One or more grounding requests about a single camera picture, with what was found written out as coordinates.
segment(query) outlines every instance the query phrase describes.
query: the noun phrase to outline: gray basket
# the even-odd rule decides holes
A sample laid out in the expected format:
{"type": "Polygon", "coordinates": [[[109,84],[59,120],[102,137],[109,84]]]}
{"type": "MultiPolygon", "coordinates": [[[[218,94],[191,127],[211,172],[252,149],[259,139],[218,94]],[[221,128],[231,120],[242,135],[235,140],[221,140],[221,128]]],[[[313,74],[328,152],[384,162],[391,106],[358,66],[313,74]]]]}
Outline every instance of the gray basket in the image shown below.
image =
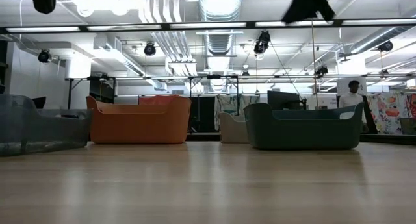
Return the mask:
{"type": "Polygon", "coordinates": [[[416,135],[416,119],[401,118],[402,133],[407,135],[416,135]]]}
{"type": "Polygon", "coordinates": [[[37,110],[20,95],[0,95],[0,156],[84,147],[91,110],[37,110]]]}

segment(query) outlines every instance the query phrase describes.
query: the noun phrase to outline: man in white shirt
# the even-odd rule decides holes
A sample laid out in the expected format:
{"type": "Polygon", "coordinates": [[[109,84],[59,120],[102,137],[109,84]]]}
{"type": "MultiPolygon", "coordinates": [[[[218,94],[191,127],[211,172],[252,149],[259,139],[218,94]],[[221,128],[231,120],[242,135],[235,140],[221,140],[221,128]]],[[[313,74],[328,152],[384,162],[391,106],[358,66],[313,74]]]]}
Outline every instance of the man in white shirt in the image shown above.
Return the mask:
{"type": "MultiPolygon", "coordinates": [[[[350,88],[350,93],[342,95],[339,98],[339,105],[338,105],[339,108],[352,106],[352,105],[356,105],[358,103],[363,102],[363,96],[357,93],[358,88],[359,88],[359,82],[351,81],[350,83],[348,83],[348,87],[350,88]]],[[[367,126],[367,120],[365,119],[364,110],[363,110],[362,120],[363,120],[363,130],[364,132],[367,132],[369,128],[367,126]]]]}

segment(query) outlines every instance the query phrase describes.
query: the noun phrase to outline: colorful fabric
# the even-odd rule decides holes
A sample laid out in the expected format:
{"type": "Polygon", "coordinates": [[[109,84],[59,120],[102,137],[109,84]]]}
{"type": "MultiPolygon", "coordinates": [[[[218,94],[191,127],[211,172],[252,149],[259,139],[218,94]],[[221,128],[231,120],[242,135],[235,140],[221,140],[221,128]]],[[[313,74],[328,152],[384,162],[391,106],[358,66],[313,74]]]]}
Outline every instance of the colorful fabric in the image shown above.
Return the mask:
{"type": "MultiPolygon", "coordinates": [[[[244,108],[246,106],[258,103],[260,101],[260,97],[256,96],[243,96],[239,95],[240,98],[240,108],[239,108],[239,115],[244,115],[244,108]]],[[[215,97],[215,110],[214,110],[214,124],[215,129],[218,130],[220,128],[220,113],[225,112],[231,115],[237,115],[237,96],[231,95],[217,95],[215,97]]]]}
{"type": "Polygon", "coordinates": [[[402,134],[401,118],[409,118],[409,101],[403,93],[367,96],[371,116],[379,134],[402,134]]]}
{"type": "Polygon", "coordinates": [[[416,119],[416,94],[408,95],[408,103],[411,114],[410,117],[416,119]]]}

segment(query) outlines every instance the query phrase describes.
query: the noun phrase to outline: light wood floor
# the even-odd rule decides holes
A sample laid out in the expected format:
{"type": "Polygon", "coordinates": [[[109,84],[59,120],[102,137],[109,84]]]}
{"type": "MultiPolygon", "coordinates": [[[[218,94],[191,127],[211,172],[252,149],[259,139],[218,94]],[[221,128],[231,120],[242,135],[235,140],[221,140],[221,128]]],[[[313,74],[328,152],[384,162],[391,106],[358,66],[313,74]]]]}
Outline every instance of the light wood floor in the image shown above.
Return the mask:
{"type": "Polygon", "coordinates": [[[0,223],[416,223],[416,147],[103,146],[0,158],[0,223]]]}

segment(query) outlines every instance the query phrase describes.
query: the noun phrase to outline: ventilation duct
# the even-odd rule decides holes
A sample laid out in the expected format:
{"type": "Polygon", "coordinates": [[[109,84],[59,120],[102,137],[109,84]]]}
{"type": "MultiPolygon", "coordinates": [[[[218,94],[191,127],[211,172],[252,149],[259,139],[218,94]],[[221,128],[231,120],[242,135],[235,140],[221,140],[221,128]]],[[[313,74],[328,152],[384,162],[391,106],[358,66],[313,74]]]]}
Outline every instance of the ventilation duct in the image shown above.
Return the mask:
{"type": "MultiPolygon", "coordinates": [[[[416,18],[416,8],[407,12],[402,17],[404,18],[416,18]]],[[[403,32],[408,31],[413,28],[413,26],[402,26],[402,27],[384,27],[376,32],[372,33],[370,36],[362,39],[361,41],[355,43],[349,49],[351,54],[359,54],[369,49],[372,49],[378,45],[383,44],[384,42],[402,34],[403,32]]]]}
{"type": "MultiPolygon", "coordinates": [[[[200,0],[200,13],[202,21],[237,21],[240,15],[242,0],[200,0]]],[[[234,35],[205,35],[205,46],[208,68],[212,71],[225,71],[229,67],[231,49],[234,35]]],[[[220,91],[223,87],[213,89],[220,91]]]]}
{"type": "MultiPolygon", "coordinates": [[[[94,49],[102,49],[106,50],[110,57],[113,59],[116,59],[118,62],[123,64],[128,70],[132,71],[136,75],[143,77],[143,76],[149,76],[150,74],[146,74],[143,69],[140,67],[139,64],[136,64],[134,62],[134,59],[132,59],[129,55],[124,54],[123,51],[123,44],[121,41],[117,38],[109,38],[105,34],[98,34],[94,38],[94,49]]],[[[166,83],[157,81],[157,80],[151,80],[146,79],[146,81],[151,84],[155,90],[167,90],[168,86],[166,83]]]]}

